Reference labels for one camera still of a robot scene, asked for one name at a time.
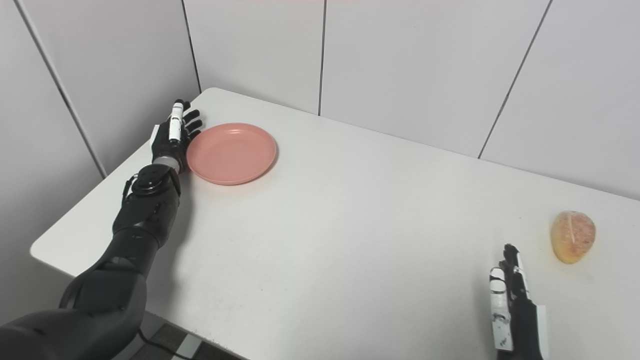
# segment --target cable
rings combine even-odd
[[[142,339],[142,341],[144,341],[147,345],[151,345],[151,346],[153,346],[153,347],[157,347],[157,348],[159,348],[160,350],[165,351],[165,352],[167,352],[167,353],[169,353],[169,354],[171,354],[171,355],[173,355],[173,356],[177,356],[177,357],[179,357],[179,358],[181,358],[181,359],[184,359],[184,360],[196,360],[194,357],[186,357],[186,356],[182,356],[182,355],[178,354],[177,352],[175,352],[175,351],[171,350],[170,348],[168,348],[168,347],[166,347],[166,346],[164,346],[164,345],[162,345],[162,344],[158,344],[158,343],[155,343],[155,342],[153,342],[153,341],[151,341],[151,340],[147,339],[147,338],[145,337],[145,335],[142,333],[142,329],[138,329],[138,336],[139,336],[139,337],[140,337],[140,339]]]

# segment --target black robotic arm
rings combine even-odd
[[[186,147],[202,125],[194,120],[198,110],[183,119],[188,108],[188,102],[176,101],[172,116],[158,127],[153,164],[125,186],[109,247],[69,284],[59,308],[0,327],[3,359],[108,360],[133,340],[145,312],[147,275],[178,210]]]

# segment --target table top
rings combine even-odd
[[[640,356],[640,202],[220,89],[193,101],[206,127],[254,124],[278,143],[258,180],[186,174],[147,310],[251,360],[495,359],[489,269],[522,252],[547,305],[552,359]],[[111,239],[142,146],[32,246],[70,275]],[[596,243],[556,259],[549,227],[589,215]]]

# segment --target robotic arm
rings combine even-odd
[[[133,340],[145,312],[147,275],[178,210],[186,148],[202,126],[194,120],[198,110],[183,118],[188,108],[176,101],[157,127],[153,163],[127,182],[109,247],[69,284],[59,308],[0,327],[4,359],[108,360]]]
[[[529,298],[518,249],[504,246],[504,260],[491,269],[489,288],[493,343],[498,360],[547,360],[547,309]]]

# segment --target robot forearm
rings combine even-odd
[[[32,313],[0,327],[7,359],[111,359],[136,335],[145,312],[145,279],[168,238],[178,209],[174,169],[148,165],[113,224],[102,257],[67,287],[60,308]]]

